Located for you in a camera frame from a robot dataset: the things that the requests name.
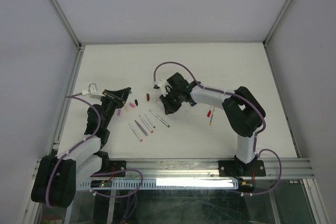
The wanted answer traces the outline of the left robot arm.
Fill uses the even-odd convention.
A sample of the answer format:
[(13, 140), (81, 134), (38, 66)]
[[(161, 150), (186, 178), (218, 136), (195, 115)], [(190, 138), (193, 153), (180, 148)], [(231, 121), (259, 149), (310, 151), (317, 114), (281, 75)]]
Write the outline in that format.
[(92, 83), (69, 96), (83, 102), (87, 95), (100, 103), (88, 105), (86, 129), (80, 141), (56, 156), (46, 155), (41, 159), (30, 195), (33, 202), (67, 208), (82, 182), (95, 173), (104, 176), (109, 172), (109, 156), (102, 148), (108, 142), (108, 126), (115, 111), (124, 107), (130, 93), (130, 87), (99, 92)]

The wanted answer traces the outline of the pink cap acrylic marker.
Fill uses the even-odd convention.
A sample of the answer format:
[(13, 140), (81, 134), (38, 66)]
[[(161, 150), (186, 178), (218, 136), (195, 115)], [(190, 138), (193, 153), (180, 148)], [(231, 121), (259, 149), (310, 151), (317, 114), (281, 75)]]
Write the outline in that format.
[(148, 124), (148, 122), (142, 116), (139, 116), (139, 118), (142, 121), (142, 123), (145, 125), (145, 127), (149, 130), (149, 132), (153, 133), (154, 131), (151, 128), (151, 126)]

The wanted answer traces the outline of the translucent grey highlighter pen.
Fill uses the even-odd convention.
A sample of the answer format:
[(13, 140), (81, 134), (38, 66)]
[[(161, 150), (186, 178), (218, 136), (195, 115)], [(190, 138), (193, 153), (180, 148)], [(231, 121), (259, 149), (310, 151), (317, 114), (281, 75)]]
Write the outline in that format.
[(141, 130), (141, 132), (142, 132), (145, 136), (149, 136), (148, 133), (147, 133), (147, 131), (142, 127), (142, 125), (141, 125), (138, 121), (135, 120), (135, 123), (136, 123), (137, 127)]

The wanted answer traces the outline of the magenta cap acrylic marker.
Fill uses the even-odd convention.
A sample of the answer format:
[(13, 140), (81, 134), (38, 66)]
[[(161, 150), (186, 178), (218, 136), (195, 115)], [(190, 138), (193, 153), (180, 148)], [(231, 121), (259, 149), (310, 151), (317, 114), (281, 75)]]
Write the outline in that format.
[(142, 142), (142, 141), (143, 141), (142, 137), (141, 137), (141, 136), (139, 135), (139, 133), (135, 130), (135, 128), (133, 127), (133, 125), (129, 123), (129, 127), (130, 127), (130, 129), (132, 130), (132, 132), (134, 133), (134, 135), (137, 137), (137, 139), (138, 139), (140, 142)]

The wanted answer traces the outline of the green cap rainbow marker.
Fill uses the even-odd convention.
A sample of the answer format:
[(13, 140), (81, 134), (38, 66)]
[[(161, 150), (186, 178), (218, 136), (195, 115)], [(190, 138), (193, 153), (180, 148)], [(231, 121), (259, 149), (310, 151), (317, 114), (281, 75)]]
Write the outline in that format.
[(163, 123), (166, 127), (170, 127), (170, 125), (165, 121), (163, 120), (158, 114), (156, 114), (155, 112), (153, 112), (152, 110), (149, 110), (150, 113), (155, 116), (161, 123)]

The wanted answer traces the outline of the black cap whiteboard marker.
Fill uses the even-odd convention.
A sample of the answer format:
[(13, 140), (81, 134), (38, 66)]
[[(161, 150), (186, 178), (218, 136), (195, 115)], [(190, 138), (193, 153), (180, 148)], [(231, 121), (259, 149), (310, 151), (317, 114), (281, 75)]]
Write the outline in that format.
[(145, 114), (145, 118), (147, 119), (147, 121), (149, 122), (149, 124), (150, 124), (153, 128), (155, 128), (155, 124), (152, 122), (152, 120), (149, 118), (149, 116), (147, 116), (147, 115)]

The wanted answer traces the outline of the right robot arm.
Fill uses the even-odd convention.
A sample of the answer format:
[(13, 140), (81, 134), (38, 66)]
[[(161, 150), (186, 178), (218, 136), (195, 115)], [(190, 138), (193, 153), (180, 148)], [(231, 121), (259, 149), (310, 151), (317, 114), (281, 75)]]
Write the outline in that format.
[(188, 82), (180, 73), (166, 80), (153, 81), (161, 91), (160, 100), (165, 114), (173, 114), (183, 102), (207, 104), (224, 110), (230, 126), (237, 134), (237, 152), (234, 156), (235, 171), (247, 175), (257, 160), (257, 136), (266, 128), (266, 112), (246, 87), (226, 91)]

